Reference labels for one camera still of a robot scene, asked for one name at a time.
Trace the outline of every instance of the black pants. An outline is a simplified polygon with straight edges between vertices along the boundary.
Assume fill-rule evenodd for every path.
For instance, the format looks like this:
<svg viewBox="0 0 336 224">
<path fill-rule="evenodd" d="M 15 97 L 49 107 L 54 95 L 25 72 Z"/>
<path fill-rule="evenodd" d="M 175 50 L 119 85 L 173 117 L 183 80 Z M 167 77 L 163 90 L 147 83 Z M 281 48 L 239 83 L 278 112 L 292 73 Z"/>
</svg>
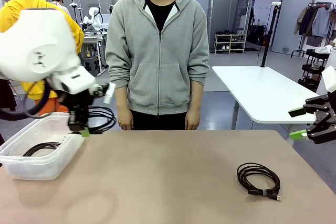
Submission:
<svg viewBox="0 0 336 224">
<path fill-rule="evenodd" d="M 172 115 L 149 115 L 131 110 L 135 131 L 182 131 L 187 112 Z"/>
</svg>

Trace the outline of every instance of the person in yellow jacket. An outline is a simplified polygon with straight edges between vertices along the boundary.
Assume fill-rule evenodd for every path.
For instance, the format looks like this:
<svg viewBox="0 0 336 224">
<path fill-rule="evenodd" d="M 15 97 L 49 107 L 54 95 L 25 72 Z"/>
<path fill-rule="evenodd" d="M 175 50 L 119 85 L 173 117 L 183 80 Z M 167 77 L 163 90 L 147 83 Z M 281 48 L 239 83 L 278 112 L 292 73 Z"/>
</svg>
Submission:
<svg viewBox="0 0 336 224">
<path fill-rule="evenodd" d="M 0 33 L 3 33 L 7 31 L 9 28 L 11 28 L 11 26 L 19 18 L 21 10 L 29 9 L 29 8 L 53 8 L 53 9 L 56 9 L 62 12 L 69 24 L 69 27 L 75 39 L 76 52 L 77 53 L 80 52 L 83 39 L 84 39 L 84 33 L 79 27 L 79 25 L 59 7 L 45 0 L 11 0 L 5 3 L 4 7 L 2 7 L 0 10 Z M 22 82 L 21 84 L 26 92 L 28 92 L 29 88 L 32 85 L 31 82 Z M 39 100 L 42 98 L 43 90 L 44 90 L 44 83 L 40 81 L 33 87 L 28 97 L 35 100 L 35 102 L 38 103 Z M 39 115 L 54 111 L 55 108 L 56 108 L 56 112 L 67 112 L 66 107 L 59 106 L 58 101 L 57 101 L 57 95 L 52 91 L 50 93 L 47 104 L 39 112 Z"/>
</svg>

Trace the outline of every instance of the person's left hand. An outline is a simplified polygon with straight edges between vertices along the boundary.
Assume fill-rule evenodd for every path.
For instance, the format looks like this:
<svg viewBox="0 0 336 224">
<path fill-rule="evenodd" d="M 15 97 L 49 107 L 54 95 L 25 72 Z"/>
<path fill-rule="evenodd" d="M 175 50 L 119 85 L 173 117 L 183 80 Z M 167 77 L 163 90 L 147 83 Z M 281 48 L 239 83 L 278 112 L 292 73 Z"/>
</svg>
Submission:
<svg viewBox="0 0 336 224">
<path fill-rule="evenodd" d="M 189 109 L 187 115 L 185 116 L 185 129 L 188 131 L 193 131 L 197 129 L 200 122 L 200 111 L 199 109 Z"/>
</svg>

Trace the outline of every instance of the shoe rack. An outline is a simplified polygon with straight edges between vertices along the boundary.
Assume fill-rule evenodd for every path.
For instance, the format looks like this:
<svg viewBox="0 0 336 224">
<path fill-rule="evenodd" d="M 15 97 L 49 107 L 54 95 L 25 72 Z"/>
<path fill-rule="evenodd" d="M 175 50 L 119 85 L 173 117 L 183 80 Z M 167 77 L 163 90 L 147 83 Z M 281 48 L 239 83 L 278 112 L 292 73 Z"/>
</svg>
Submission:
<svg viewBox="0 0 336 224">
<path fill-rule="evenodd" d="M 245 50 L 245 42 L 246 34 L 215 34 L 215 53 L 243 53 Z M 222 49 L 223 46 L 228 46 L 228 49 Z"/>
</svg>

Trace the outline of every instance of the yellow hoodie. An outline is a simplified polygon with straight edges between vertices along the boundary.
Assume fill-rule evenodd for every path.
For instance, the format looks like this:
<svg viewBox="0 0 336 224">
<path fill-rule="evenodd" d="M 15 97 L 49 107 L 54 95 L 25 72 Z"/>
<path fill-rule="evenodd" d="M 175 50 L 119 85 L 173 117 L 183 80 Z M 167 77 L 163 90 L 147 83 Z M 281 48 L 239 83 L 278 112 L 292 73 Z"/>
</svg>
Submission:
<svg viewBox="0 0 336 224">
<path fill-rule="evenodd" d="M 69 23 L 70 29 L 72 31 L 73 37 L 76 41 L 76 52 L 79 53 L 84 40 L 84 33 L 80 29 L 79 25 L 63 10 L 61 10 L 56 5 L 53 5 L 45 0 L 11 0 L 5 4 L 0 10 L 0 33 L 4 33 L 17 21 L 20 16 L 21 10 L 28 8 L 53 8 L 61 11 L 67 22 Z M 26 92 L 28 92 L 30 86 L 33 84 L 31 82 L 22 82 L 22 87 Z M 44 82 L 38 82 L 33 90 L 30 91 L 29 98 L 34 100 L 39 100 L 42 98 L 44 90 Z M 52 91 L 50 93 L 50 98 L 57 97 L 57 95 Z"/>
</svg>

